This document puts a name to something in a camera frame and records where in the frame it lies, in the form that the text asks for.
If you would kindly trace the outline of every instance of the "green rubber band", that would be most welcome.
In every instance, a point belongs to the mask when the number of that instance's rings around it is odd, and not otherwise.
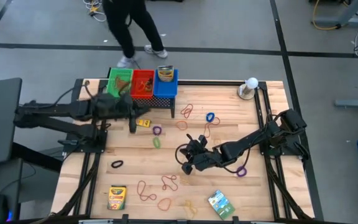
[[[159,149],[161,147],[160,139],[158,137],[154,137],[153,144],[156,149]]]

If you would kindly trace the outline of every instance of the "green basket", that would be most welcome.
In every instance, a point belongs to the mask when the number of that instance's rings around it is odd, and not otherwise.
[[[109,82],[107,84],[107,92],[112,94],[115,97],[119,97],[119,90],[129,82],[129,85],[126,86],[122,92],[131,90],[131,81],[132,81],[132,69],[110,69]]]

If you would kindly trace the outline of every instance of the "red basket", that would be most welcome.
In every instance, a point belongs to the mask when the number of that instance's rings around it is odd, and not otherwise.
[[[152,80],[151,88],[147,83]],[[154,70],[134,70],[132,75],[131,96],[137,99],[151,99],[154,90]]]

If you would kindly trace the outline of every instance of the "white ball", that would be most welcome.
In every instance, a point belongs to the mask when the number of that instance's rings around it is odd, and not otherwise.
[[[247,80],[247,87],[250,88],[250,89],[254,89],[254,88],[257,88],[258,87],[258,79],[252,77],[252,78],[249,78]]]

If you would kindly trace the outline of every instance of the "person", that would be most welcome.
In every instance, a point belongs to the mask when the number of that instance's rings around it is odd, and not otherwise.
[[[103,0],[102,6],[109,29],[124,53],[117,64],[118,68],[129,68],[135,62],[135,47],[126,25],[128,15],[142,28],[151,43],[151,45],[146,45],[144,50],[160,58],[168,56],[154,21],[146,10],[145,0]]]

